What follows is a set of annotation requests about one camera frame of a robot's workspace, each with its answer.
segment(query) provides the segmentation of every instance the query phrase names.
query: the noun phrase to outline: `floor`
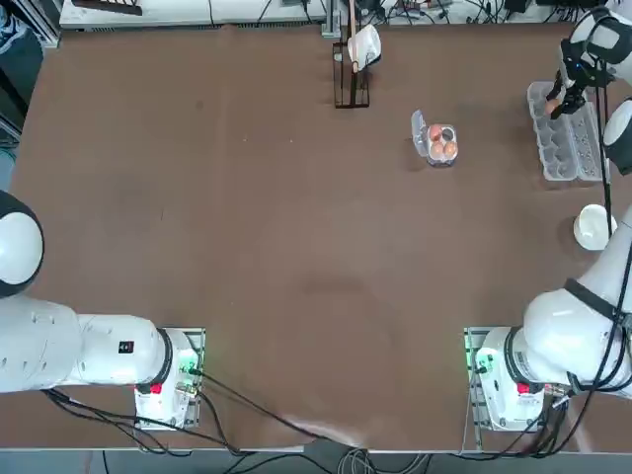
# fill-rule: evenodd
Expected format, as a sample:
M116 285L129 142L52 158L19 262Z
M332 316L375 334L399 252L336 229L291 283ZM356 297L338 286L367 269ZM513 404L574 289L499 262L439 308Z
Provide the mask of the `floor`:
M336 472L338 461L345 449L328 443L313 443L305 450L313 458L331 472ZM257 454L243 462L239 470L273 457L273 454ZM414 456L411 454L380 454L373 456L378 469L399 472ZM151 474L221 474L228 469L235 459L227 452L198 451L191 457L177 459L173 457L154 456L137 451L108 451L110 474L141 472ZM632 457L626 455L585 455L560 454L545 459L500 460L492 462L473 462L455 459L438 454L433 457L429 473L434 474L501 474L512 472L522 474L537 472L538 474L600 474L626 472L632 465ZM101 451L19 451L0 452L0 472L3 474L106 474ZM296 473L316 474L323 472L302 459L285 459L269 463L256 469L256 474Z

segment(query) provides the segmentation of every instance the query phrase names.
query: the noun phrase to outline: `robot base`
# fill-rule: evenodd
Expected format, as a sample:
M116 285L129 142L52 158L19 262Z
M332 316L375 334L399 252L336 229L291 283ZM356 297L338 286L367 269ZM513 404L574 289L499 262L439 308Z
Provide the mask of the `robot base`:
M136 415L168 423L177 428L192 428L199 424L199 404L196 398L199 377L187 372L201 368L205 332L202 328L165 328L173 356L167 379L150 387L149 393L134 389ZM139 422L143 430L169 430L167 427Z
M544 390L524 393L507 369L505 339L511 328L492 329L473 360L474 373L481 381L490 423L494 431L522 432L542 413ZM536 431L537 424L531 429Z

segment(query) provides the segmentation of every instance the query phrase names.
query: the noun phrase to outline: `white cup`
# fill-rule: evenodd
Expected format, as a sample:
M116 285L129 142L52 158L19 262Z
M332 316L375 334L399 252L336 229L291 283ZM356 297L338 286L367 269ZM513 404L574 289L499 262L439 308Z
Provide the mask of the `white cup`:
M612 217L612 232L616 221ZM578 244L586 250L603 250L608 243L608 225L605 208L599 204L589 204L575 218L573 233Z
M354 60L354 40L357 49L357 70L361 71L382 53L382 42L379 34L373 25L366 25L355 34L355 38L349 38L347 48L349 49L349 57Z

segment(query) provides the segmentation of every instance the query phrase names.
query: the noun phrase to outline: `egg tray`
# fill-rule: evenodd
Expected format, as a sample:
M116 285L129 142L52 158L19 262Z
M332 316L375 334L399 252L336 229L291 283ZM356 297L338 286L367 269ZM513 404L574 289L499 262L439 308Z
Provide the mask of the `egg tray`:
M445 124L442 124L441 127L448 128L453 134L454 143L457 143L454 127L452 125ZM445 168L454 164L454 161L456 161L456 157L458 156L458 152L451 160L436 160L431 156L429 148L430 138L428 137L429 127L426 125L421 111L415 111L411 116L411 132L413 134L415 149L417 149L420 156L426 158L431 166L436 168Z
M544 111L552 82L534 82L526 91L533 129L549 181L601 181L596 114L584 93L586 104L572 115L552 120Z

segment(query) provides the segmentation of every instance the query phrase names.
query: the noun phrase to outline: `white device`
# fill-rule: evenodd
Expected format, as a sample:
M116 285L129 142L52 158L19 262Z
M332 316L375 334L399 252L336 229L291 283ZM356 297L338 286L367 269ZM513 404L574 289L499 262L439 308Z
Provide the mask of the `white device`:
M0 191L0 393L63 385L134 385L136 414L183 427L199 356L181 330L124 315L77 315L18 294L36 277L43 236L35 214ZM164 429L143 425L144 429Z

